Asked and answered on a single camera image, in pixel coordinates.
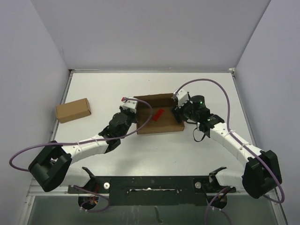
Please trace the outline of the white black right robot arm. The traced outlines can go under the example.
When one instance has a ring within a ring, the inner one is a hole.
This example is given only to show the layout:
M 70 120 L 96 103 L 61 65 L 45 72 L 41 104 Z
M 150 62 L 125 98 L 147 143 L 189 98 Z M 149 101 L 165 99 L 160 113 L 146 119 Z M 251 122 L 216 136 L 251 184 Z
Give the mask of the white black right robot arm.
M 209 188 L 215 192 L 225 186 L 243 188 L 253 198 L 258 199 L 282 184 L 277 155 L 269 150 L 253 146 L 228 128 L 225 121 L 212 114 L 205 105 L 204 96 L 191 97 L 187 92 L 172 97 L 176 105 L 172 113 L 178 122 L 191 120 L 196 130 L 222 145 L 243 166 L 238 172 L 220 167 L 209 174 Z

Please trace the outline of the red rectangular block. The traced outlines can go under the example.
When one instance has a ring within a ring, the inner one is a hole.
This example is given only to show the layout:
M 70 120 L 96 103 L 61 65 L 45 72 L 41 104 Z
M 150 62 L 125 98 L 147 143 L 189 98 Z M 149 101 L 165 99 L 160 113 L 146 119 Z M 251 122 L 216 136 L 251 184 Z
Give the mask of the red rectangular block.
M 165 110 L 163 108 L 159 108 L 157 110 L 157 112 L 154 114 L 152 120 L 157 122 L 159 120 L 159 118 L 163 115 L 164 112 L 165 112 Z

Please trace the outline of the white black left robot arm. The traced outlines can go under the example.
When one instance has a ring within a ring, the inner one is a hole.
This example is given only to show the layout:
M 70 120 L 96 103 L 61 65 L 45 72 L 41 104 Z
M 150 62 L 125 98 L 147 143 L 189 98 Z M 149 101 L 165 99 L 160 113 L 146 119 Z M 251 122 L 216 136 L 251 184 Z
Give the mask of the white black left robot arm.
M 121 144 L 120 137 L 125 136 L 136 122 L 136 107 L 122 105 L 108 126 L 88 139 L 89 143 L 83 140 L 74 145 L 59 145 L 52 141 L 35 157 L 28 170 L 45 192 L 66 183 L 78 185 L 83 192 L 89 193 L 95 188 L 95 180 L 84 169 L 69 170 L 70 165 L 90 156 L 113 151 Z

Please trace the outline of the brown cardboard box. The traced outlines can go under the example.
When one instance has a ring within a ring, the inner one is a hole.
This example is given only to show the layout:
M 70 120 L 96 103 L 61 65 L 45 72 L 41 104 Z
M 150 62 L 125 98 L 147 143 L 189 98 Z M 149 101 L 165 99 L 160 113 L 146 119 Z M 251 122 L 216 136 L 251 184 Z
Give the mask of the brown cardboard box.
M 172 93 L 164 93 L 135 97 L 149 103 L 153 109 L 153 115 L 150 121 L 143 126 L 150 115 L 150 108 L 144 103 L 138 103 L 136 108 L 136 127 L 140 128 L 140 130 L 137 132 L 139 135 L 181 132 L 184 130 L 184 123 L 178 123 L 171 112 L 171 109 L 177 105 L 177 102 L 172 99 L 172 96 Z M 165 112 L 159 118 L 159 120 L 155 122 L 152 120 L 152 118 L 159 108 L 163 108 Z

